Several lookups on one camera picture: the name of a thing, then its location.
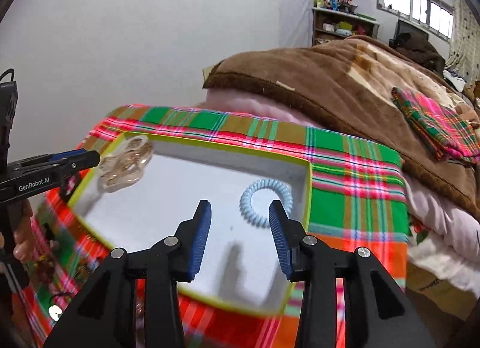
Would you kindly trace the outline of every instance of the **folded plaid cloth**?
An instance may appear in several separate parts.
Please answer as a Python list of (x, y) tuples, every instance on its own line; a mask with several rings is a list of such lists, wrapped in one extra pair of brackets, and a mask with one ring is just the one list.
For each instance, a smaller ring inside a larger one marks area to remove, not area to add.
[(480, 145), (472, 127), (453, 110), (420, 92), (393, 88), (393, 102), (438, 160), (480, 162)]

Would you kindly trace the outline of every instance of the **clear hair clip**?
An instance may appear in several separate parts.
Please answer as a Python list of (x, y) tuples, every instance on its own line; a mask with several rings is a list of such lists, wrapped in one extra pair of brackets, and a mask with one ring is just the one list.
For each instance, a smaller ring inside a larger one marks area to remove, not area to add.
[(114, 192), (135, 184), (142, 178), (152, 154), (152, 143), (146, 135), (129, 139), (120, 153), (108, 154), (100, 161), (100, 187), (106, 192)]

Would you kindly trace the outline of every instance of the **window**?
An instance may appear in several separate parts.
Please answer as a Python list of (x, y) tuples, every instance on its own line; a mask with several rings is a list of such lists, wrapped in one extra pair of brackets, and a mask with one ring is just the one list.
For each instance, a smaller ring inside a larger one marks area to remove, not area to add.
[(378, 9), (409, 20), (446, 41), (452, 38), (454, 11), (441, 0), (378, 0)]

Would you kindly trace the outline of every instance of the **window frame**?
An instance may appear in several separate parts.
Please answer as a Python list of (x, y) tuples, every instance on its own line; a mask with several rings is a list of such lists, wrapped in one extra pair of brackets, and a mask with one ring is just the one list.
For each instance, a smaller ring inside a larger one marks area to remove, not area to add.
[(434, 4), (438, 5), (441, 9), (444, 9), (445, 11), (447, 11), (449, 14), (455, 16), (455, 9), (451, 5), (448, 5), (447, 3), (443, 2), (442, 0), (427, 0), (427, 21), (426, 21), (426, 23), (422, 23), (420, 20), (415, 19), (412, 16), (412, 14), (413, 14), (413, 0), (410, 0), (410, 15), (406, 15), (406, 14), (400, 12), (400, 11), (397, 11), (396, 9), (388, 8), (388, 6), (384, 6), (383, 5), (384, 1), (385, 0), (382, 0), (382, 2), (380, 2), (380, 0), (377, 0), (377, 9), (380, 9), (381, 11), (385, 11), (385, 12), (391, 13), (393, 15), (396, 15), (400, 19), (406, 20), (408, 23), (413, 24), (414, 26), (417, 26), (424, 31), (432, 33), (435, 36), (439, 37), (440, 39), (443, 39), (446, 42), (450, 42), (450, 38), (448, 38), (448, 35), (444, 35), (440, 31), (435, 30), (435, 28), (430, 27), (430, 13), (431, 13), (431, 3), (434, 3)]

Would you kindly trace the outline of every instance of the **brown blanket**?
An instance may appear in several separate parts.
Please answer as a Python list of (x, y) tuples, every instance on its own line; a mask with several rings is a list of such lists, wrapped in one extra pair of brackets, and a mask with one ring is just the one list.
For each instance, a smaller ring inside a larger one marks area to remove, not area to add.
[(203, 87), (263, 95), (333, 131), (387, 145), (400, 152), (407, 173), (478, 219), (473, 169), (433, 158), (392, 104), (394, 86), (455, 106), (438, 76), (363, 36), (312, 48), (237, 54), (218, 64)]

